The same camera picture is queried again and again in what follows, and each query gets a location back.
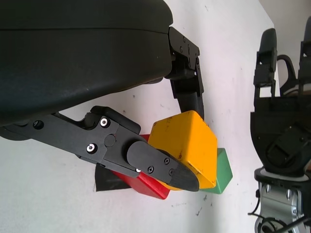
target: white wall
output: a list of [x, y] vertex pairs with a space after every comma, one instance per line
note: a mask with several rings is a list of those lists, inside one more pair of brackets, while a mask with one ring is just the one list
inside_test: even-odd
[[[259, 0], [274, 23], [277, 35], [277, 53], [288, 55], [296, 76], [299, 70], [300, 41], [303, 40], [306, 22], [311, 16], [310, 0]], [[287, 80], [285, 63], [278, 62], [280, 85]]]

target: black mechanical link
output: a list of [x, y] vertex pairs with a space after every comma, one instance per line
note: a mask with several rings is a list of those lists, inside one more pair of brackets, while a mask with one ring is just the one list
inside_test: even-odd
[[169, 30], [169, 41], [172, 71], [165, 78], [171, 80], [173, 96], [178, 99], [181, 112], [194, 110], [204, 119], [199, 48], [173, 27]]

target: metal bracket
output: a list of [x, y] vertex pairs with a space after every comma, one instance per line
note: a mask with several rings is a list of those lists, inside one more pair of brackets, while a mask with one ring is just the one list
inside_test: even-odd
[[204, 119], [200, 50], [173, 27], [169, 30], [169, 41], [172, 71], [165, 78], [171, 80], [173, 96], [178, 99], [181, 112], [194, 110]]
[[[190, 169], [179, 161], [171, 160], [170, 165], [165, 164], [170, 156], [148, 145], [139, 135], [138, 124], [108, 107], [93, 107], [82, 121], [56, 113], [24, 124], [9, 125], [5, 129], [14, 135], [74, 153], [80, 159], [126, 176], [137, 177], [142, 170], [176, 188], [199, 189], [198, 180]], [[149, 167], [155, 172], [148, 172]]]

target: white background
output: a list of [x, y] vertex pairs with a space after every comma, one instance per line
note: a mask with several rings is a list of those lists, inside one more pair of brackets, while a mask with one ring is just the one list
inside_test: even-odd
[[[173, 26], [201, 51], [205, 120], [218, 137], [218, 147], [226, 149], [233, 171], [225, 192], [171, 192], [165, 201], [131, 189], [96, 193], [93, 164], [33, 140], [0, 138], [1, 233], [254, 232], [256, 219], [247, 213], [257, 202], [253, 177], [261, 163], [250, 137], [253, 76], [261, 34], [273, 24], [257, 0], [166, 2]], [[179, 113], [164, 80], [63, 114], [82, 119], [94, 105], [125, 114], [142, 126], [142, 133], [149, 133], [155, 121]]]

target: silver metal part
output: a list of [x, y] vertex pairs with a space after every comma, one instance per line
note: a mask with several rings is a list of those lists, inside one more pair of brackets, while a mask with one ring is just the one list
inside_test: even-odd
[[101, 126], [106, 127], [106, 126], [107, 126], [107, 124], [108, 124], [108, 120], [107, 120], [107, 118], [103, 118], [103, 119], [101, 119]]
[[93, 143], [89, 144], [86, 150], [87, 152], [93, 152], [95, 150], [95, 145]]
[[272, 178], [276, 178], [276, 179], [280, 179], [280, 180], [285, 180], [285, 181], [301, 182], [301, 181], [308, 181], [309, 180], [309, 177], [307, 175], [304, 175], [302, 177], [288, 177], [288, 176], [281, 176], [281, 175], [277, 175], [274, 173], [267, 172], [265, 169], [262, 169], [260, 171], [260, 173], [263, 176], [268, 176], [268, 177], [272, 177]]
[[[301, 206], [301, 192], [297, 190], [288, 190], [269, 184], [260, 183], [260, 215], [264, 218], [271, 217], [280, 220], [285, 224], [290, 224], [303, 216]], [[255, 232], [258, 233], [258, 226], [262, 223], [262, 218], [258, 218], [255, 223]], [[277, 230], [283, 226], [271, 221]], [[271, 232], [274, 231], [269, 223], [262, 225], [268, 227]], [[307, 233], [303, 223], [292, 229], [292, 233]]]
[[288, 189], [288, 190], [287, 190], [287, 193], [286, 193], [286, 198], [287, 198], [287, 200], [290, 200], [291, 195], [292, 195], [292, 191], [291, 191], [290, 189]]
[[266, 185], [266, 193], [269, 193], [271, 189], [271, 186], [269, 184]]

